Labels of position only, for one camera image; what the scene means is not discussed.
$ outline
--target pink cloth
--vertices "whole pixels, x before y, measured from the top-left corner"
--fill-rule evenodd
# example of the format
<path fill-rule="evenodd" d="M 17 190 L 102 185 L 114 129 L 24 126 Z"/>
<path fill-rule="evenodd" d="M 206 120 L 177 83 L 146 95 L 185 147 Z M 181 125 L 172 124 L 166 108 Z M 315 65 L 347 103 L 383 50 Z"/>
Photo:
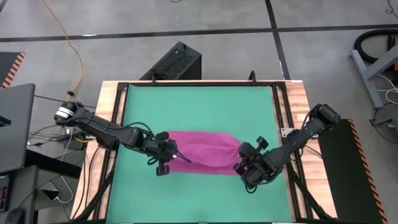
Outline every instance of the pink cloth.
<path fill-rule="evenodd" d="M 240 142 L 230 134 L 196 131 L 169 131 L 169 138 L 187 159 L 175 158 L 167 163 L 170 172 L 237 175 L 233 166 L 240 163 Z"/>

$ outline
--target green mat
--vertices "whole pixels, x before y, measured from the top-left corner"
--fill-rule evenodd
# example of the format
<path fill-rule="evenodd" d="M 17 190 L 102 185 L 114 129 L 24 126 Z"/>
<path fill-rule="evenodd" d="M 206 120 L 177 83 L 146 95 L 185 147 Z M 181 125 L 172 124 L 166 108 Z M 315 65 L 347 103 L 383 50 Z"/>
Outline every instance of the green mat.
<path fill-rule="evenodd" d="M 161 131 L 232 134 L 257 146 L 278 146 L 269 87 L 129 87 L 124 124 L 141 121 Z M 107 223 L 291 222 L 285 176 L 248 194 L 239 176 L 155 174 L 148 157 L 118 152 Z"/>

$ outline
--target hazard tape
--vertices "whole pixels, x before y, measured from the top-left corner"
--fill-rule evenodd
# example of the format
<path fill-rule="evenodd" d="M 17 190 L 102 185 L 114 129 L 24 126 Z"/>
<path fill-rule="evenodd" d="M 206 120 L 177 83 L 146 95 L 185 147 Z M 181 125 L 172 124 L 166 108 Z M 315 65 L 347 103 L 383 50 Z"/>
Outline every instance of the hazard tape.
<path fill-rule="evenodd" d="M 383 224 L 388 224 L 386 214 L 384 213 L 383 206 L 381 205 L 379 194 L 377 193 L 376 186 L 374 185 L 374 181 L 373 181 L 373 178 L 372 178 L 372 175 L 371 175 L 371 171 L 369 170 L 368 162 L 366 161 L 365 154 L 363 152 L 361 142 L 359 141 L 358 132 L 356 131 L 356 128 L 355 128 L 353 120 L 347 119 L 347 121 L 351 125 L 351 130 L 352 130 L 352 132 L 354 134 L 354 139 L 356 141 L 356 145 L 358 147 L 359 154 L 361 155 L 361 159 L 362 159 L 363 167 L 365 168 L 366 175 L 368 175 L 369 185 L 371 186 L 371 189 L 373 191 L 373 197 L 374 197 L 374 199 L 376 201 L 376 205 L 377 205 L 377 207 L 379 209 L 381 220 L 382 220 Z"/>
<path fill-rule="evenodd" d="M 22 60 L 25 57 L 25 53 L 22 52 L 20 53 L 17 58 L 15 59 L 15 62 L 12 64 L 9 73 L 7 74 L 6 79 L 4 80 L 4 82 L 2 83 L 2 85 L 0 86 L 0 88 L 7 88 L 11 85 L 12 80 L 14 79 L 17 70 L 19 68 L 19 66 L 22 63 Z"/>

